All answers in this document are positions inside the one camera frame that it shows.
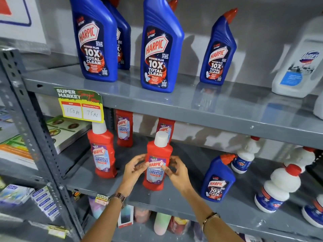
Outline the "person's right hand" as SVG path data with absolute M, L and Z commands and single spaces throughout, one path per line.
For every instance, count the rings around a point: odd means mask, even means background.
M 179 156 L 170 156 L 169 166 L 175 176 L 170 178 L 172 184 L 177 188 L 181 195 L 189 200 L 189 197 L 195 193 L 188 176 L 188 169 Z

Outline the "person's left hand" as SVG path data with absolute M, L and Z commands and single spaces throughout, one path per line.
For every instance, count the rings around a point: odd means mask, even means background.
M 119 192 L 123 194 L 125 197 L 128 197 L 133 190 L 133 187 L 141 174 L 143 174 L 145 171 L 135 171 L 134 168 L 136 165 L 145 162 L 146 154 L 140 154 L 135 157 L 133 157 L 126 165 L 124 169 L 123 179 L 116 190 L 116 192 Z

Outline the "red bathroom cleaner bottle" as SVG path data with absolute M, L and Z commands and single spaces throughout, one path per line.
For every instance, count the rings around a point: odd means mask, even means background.
M 158 131 L 166 132 L 168 134 L 168 143 L 170 143 L 171 140 L 172 140 L 172 135 L 174 133 L 175 122 L 176 121 L 174 121 L 174 120 L 159 117 L 156 132 L 158 132 Z
M 117 120 L 117 145 L 132 147 L 133 145 L 133 113 L 124 110 L 115 110 Z
M 91 153 L 95 163 L 95 173 L 100 178 L 111 179 L 117 175 L 115 167 L 114 135 L 103 123 L 92 122 L 92 129 L 87 133 Z
M 147 144 L 145 162 L 148 167 L 145 171 L 143 186 L 150 191 L 161 191 L 164 187 L 165 172 L 168 167 L 173 147 L 168 143 L 168 133 L 158 131 L 153 141 Z

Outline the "person's left forearm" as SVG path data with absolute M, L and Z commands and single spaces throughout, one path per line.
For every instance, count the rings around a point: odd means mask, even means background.
M 121 212 L 121 202 L 113 198 L 81 242 L 111 242 Z

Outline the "rose gold wristwatch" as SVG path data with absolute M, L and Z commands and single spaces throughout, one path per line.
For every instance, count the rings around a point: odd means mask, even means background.
M 125 197 L 123 194 L 121 194 L 121 193 L 119 193 L 119 192 L 116 192 L 116 193 L 112 194 L 112 195 L 108 198 L 107 203 L 110 203 L 110 201 L 111 201 L 113 198 L 118 199 L 118 200 L 121 202 L 121 210 L 122 210 L 122 209 L 124 208 L 124 201 L 125 201 L 126 197 Z

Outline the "pink wrapped product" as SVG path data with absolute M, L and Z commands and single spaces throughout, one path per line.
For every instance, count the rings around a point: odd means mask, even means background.
M 143 209 L 140 207 L 134 207 L 134 219 L 135 222 L 144 224 L 146 223 L 151 215 L 151 211 L 147 209 Z

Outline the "small blue toilet cleaner bottle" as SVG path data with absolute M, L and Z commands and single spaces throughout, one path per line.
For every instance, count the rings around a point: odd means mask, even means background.
M 200 82 L 211 85 L 224 83 L 237 48 L 229 27 L 237 11 L 237 8 L 227 11 L 212 26 L 210 40 L 201 66 Z
M 228 166 L 236 154 L 223 154 L 214 158 L 204 176 L 200 190 L 200 196 L 212 202 L 221 202 L 236 178 L 232 169 Z

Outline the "small shelf price tag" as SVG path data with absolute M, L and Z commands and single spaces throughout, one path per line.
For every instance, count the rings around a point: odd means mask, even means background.
M 109 202 L 109 196 L 103 195 L 103 194 L 97 194 L 95 197 L 95 203 L 106 206 L 107 203 Z

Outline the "white product box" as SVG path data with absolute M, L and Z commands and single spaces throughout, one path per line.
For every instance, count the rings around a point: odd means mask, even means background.
M 126 205 L 120 212 L 118 218 L 118 228 L 124 228 L 134 223 L 134 206 Z

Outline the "pastel green pink bottle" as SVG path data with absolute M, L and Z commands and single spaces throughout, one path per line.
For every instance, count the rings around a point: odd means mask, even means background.
M 171 220 L 171 217 L 172 217 L 171 215 L 167 215 L 164 213 L 160 213 L 160 212 L 156 213 L 156 218 L 155 218 L 153 228 L 154 228 L 154 232 L 157 235 L 162 236 L 165 234 L 168 228 L 169 222 Z

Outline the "red refill pouch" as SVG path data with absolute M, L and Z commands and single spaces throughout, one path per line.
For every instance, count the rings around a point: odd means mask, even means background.
M 188 231 L 190 224 L 191 224 L 190 220 L 181 219 L 179 217 L 172 216 L 169 221 L 167 230 L 172 232 L 173 234 L 181 236 Z

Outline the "pastel teal wrapped product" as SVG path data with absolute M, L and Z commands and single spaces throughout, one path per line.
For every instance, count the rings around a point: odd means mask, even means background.
M 94 196 L 88 195 L 88 200 L 89 200 L 89 204 L 91 207 L 92 215 L 94 216 L 95 219 L 98 219 L 100 217 L 100 215 L 102 214 L 102 212 L 104 211 L 105 206 L 95 203 Z

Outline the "grey metal shelf rack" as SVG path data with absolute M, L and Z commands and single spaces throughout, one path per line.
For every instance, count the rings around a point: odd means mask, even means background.
M 172 93 L 158 93 L 140 86 L 139 69 L 121 70 L 114 83 L 87 80 L 83 77 L 77 57 L 55 54 L 31 54 L 22 57 L 17 49 L 0 46 L 0 96 L 8 108 L 19 133 L 29 142 L 43 180 L 53 180 L 55 188 L 61 183 L 67 190 L 86 195 L 111 195 L 121 182 L 100 180 L 94 175 L 94 163 L 89 150 L 81 150 L 79 162 L 65 161 L 54 145 L 46 140 L 49 131 L 35 93 L 54 96 L 55 87 L 85 89 L 102 96 L 108 127 L 113 127 L 112 109 L 145 114 L 214 129 L 252 135 L 261 140 L 276 140 L 323 149 L 323 121 L 313 116 L 316 95 L 304 99 L 276 95 L 269 88 L 226 82 L 215 94 L 197 106 L 198 79 L 180 74 Z M 250 235 L 271 238 L 279 242 L 323 242 L 323 229 L 310 225 L 301 215 L 301 207 L 323 193 L 323 183 L 312 174 L 301 175 L 301 187 L 287 203 L 274 213 L 260 211 L 254 195 L 280 163 L 262 158 L 244 175 L 239 175 L 224 201 L 208 205 L 232 229 Z

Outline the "white red-capped cleaner bottle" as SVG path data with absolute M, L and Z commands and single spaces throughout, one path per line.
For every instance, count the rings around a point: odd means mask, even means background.
M 306 146 L 297 147 L 290 152 L 289 158 L 283 162 L 283 165 L 288 167 L 289 164 L 294 164 L 301 168 L 301 173 L 304 173 L 306 166 L 313 164 L 315 161 L 315 150 Z
M 255 158 L 255 154 L 261 149 L 259 140 L 260 138 L 256 136 L 246 138 L 241 148 L 237 151 L 237 156 L 231 162 L 231 167 L 234 172 L 243 174 L 248 170 L 248 167 Z
M 274 213 L 290 198 L 290 193 L 296 192 L 301 186 L 302 169 L 289 164 L 287 167 L 277 168 L 265 181 L 261 190 L 255 194 L 254 202 L 258 209 L 265 213 Z
M 309 224 L 323 228 L 323 194 L 319 194 L 311 204 L 302 207 L 301 213 Z

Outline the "stack of blue white packets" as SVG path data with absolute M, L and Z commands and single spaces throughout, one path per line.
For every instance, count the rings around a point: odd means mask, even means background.
M 0 206 L 19 206 L 26 203 L 35 189 L 10 184 L 0 191 Z

